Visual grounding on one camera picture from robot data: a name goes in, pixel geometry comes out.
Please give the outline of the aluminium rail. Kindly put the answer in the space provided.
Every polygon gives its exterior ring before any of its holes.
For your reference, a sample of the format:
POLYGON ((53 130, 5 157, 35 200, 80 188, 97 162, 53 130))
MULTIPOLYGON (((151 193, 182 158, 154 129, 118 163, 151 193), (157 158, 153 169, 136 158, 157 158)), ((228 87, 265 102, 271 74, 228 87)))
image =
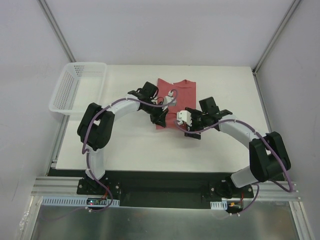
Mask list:
MULTIPOLYGON (((80 177, 39 176, 31 190, 32 196, 76 196, 80 177)), ((259 201, 301 202, 300 191, 295 189, 289 193, 274 183, 267 181, 259 185, 259 201)))

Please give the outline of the pink t shirt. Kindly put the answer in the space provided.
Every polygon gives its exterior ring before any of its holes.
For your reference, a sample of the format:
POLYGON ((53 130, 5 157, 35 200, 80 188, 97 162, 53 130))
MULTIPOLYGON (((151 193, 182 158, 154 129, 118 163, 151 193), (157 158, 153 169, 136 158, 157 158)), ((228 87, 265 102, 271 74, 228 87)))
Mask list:
POLYGON ((184 79, 179 82, 169 83, 161 78, 157 80, 158 96, 164 98, 172 89, 177 90, 178 96, 175 106, 168 107, 165 116, 166 128, 175 129, 174 121, 177 112, 185 110, 186 107, 195 109, 197 105, 197 84, 196 82, 184 79))

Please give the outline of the white plastic basket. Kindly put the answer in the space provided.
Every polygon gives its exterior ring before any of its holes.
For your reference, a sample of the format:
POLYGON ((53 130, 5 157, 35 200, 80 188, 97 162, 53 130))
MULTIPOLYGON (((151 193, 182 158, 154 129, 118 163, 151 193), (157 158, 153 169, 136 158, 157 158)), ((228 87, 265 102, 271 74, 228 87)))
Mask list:
POLYGON ((71 62, 64 66, 48 108, 53 113, 81 118, 89 104, 101 102, 107 65, 102 62, 71 62))

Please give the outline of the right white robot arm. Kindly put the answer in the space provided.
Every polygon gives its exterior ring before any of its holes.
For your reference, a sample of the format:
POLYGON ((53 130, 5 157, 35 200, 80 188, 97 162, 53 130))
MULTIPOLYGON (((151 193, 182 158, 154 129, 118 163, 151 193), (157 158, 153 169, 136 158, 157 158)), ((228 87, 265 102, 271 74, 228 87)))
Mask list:
POLYGON ((176 114, 178 124, 186 126, 186 137, 201 139, 202 132, 216 129, 237 140, 249 152, 249 165, 231 173, 215 187, 218 196, 234 198, 242 193, 244 187, 288 174, 291 162, 278 132, 259 133, 231 111, 221 110, 213 97, 205 98, 199 104, 199 110, 186 107, 176 114))

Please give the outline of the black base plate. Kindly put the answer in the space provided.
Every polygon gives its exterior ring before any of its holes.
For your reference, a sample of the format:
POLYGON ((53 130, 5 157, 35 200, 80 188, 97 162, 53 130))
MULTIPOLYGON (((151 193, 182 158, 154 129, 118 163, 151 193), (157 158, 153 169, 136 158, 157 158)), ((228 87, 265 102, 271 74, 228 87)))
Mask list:
POLYGON ((251 185, 235 188, 228 172, 107 170, 99 183, 88 176, 78 182, 78 195, 118 200, 122 207, 209 209, 211 202, 251 199, 251 185))

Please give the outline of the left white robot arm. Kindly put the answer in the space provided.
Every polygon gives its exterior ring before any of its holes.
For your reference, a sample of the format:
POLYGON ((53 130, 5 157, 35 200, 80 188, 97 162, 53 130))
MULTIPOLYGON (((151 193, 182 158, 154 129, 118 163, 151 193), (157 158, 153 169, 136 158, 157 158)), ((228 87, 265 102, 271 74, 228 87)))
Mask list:
POLYGON ((159 88, 147 81, 142 88, 129 91, 125 97, 106 107, 94 102, 88 105, 77 129, 83 143, 81 153, 86 155, 85 175, 78 182, 77 194, 109 193, 106 190, 104 148, 111 139, 116 120, 142 110, 149 114, 153 124, 166 127, 168 106, 175 104, 176 99, 173 90, 165 97, 157 97, 158 93, 159 88))

